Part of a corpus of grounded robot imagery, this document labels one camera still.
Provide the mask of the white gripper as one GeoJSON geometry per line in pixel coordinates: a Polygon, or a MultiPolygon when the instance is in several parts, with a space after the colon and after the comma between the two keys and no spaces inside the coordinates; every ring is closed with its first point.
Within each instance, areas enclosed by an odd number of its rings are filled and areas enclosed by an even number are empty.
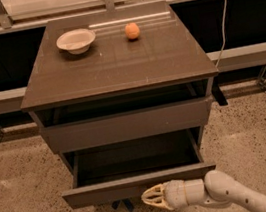
{"type": "Polygon", "coordinates": [[[157,184],[145,190],[141,196],[143,203],[146,205],[167,210],[199,205],[206,198],[207,194],[203,179],[172,180],[164,185],[162,183],[157,184]]]}

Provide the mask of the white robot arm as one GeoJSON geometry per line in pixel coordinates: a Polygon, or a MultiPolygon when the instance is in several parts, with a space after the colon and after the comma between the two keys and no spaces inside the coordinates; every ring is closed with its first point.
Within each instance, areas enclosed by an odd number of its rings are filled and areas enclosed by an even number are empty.
{"type": "Polygon", "coordinates": [[[144,191],[143,203],[167,210],[198,205],[208,208],[239,205],[250,212],[266,212],[266,195],[242,185],[218,170],[203,179],[166,181],[144,191]]]}

